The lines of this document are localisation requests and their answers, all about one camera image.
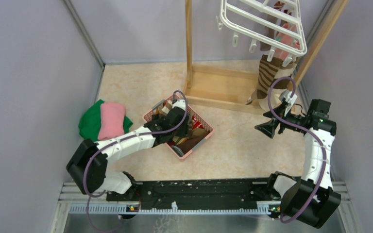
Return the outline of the tan brown striped sock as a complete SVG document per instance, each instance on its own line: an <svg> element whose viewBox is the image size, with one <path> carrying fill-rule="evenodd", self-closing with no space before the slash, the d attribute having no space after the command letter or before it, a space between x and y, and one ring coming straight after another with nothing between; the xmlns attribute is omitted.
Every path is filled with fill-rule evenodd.
<svg viewBox="0 0 373 233"><path fill-rule="evenodd" d="M271 84L282 64L283 60L280 58L272 57L271 61L268 61L268 56L262 55L258 67L258 83L255 91L247 99L246 105L251 104L254 100L263 100L267 97Z"/></svg>

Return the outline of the white clip hanger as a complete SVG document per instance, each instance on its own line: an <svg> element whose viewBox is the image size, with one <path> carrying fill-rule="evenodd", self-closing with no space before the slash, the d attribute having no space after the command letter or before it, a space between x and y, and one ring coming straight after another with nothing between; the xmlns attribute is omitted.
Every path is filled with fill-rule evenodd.
<svg viewBox="0 0 373 233"><path fill-rule="evenodd" d="M283 61L283 65L287 66L290 62L294 62L297 58L306 55L307 44L302 24L300 2L298 0L280 1L293 8L291 16L273 8L277 0L241 0L241 6L231 0L222 0L220 1L220 9L217 16L217 28L218 30L228 28L232 32L233 47L238 46L241 36L249 38L250 53L260 49L260 42L269 44L271 48L267 51L268 61L271 61L276 49L287 51L289 55ZM284 29L280 26L280 21L277 21L277 24L267 21L267 15L294 24L297 31L293 32ZM275 29L277 33L281 32L297 39L300 43L300 49L294 49L275 39L268 38L264 35L265 27Z"/></svg>

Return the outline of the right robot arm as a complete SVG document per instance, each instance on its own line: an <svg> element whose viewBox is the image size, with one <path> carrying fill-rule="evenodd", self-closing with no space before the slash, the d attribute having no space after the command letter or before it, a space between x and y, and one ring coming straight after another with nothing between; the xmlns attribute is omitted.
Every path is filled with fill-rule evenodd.
<svg viewBox="0 0 373 233"><path fill-rule="evenodd" d="M271 200L281 198L280 212L285 221L298 212L297 220L321 228L336 211L341 195L334 191L330 175L331 147L337 124L328 116L331 103L313 99L305 116L285 113L287 102L264 113L269 122L255 126L269 138L285 129L300 132L305 139L305 161L300 180L282 172L270 175L265 193Z"/></svg>

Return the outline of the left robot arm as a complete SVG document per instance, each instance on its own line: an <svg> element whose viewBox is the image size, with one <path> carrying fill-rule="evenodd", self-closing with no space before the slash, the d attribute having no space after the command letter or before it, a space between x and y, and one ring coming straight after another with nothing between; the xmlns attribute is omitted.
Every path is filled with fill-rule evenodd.
<svg viewBox="0 0 373 233"><path fill-rule="evenodd" d="M187 126L187 107L174 107L166 116L153 117L135 131L112 139L83 140L66 170L82 194L96 197L97 190L116 192L124 200L136 196L136 187L124 172L108 172L107 167L135 152L169 143Z"/></svg>

